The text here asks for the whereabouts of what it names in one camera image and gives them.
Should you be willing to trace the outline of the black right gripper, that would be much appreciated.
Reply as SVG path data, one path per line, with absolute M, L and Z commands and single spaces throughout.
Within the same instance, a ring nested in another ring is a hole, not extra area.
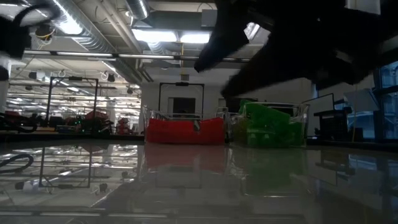
M 194 69 L 213 68 L 249 43 L 248 3 L 216 0 L 217 17 Z M 377 62 L 381 16 L 348 9 L 344 1 L 263 1 L 274 20 L 267 44 L 221 90 L 233 98 L 260 88 L 306 78 L 357 84 Z

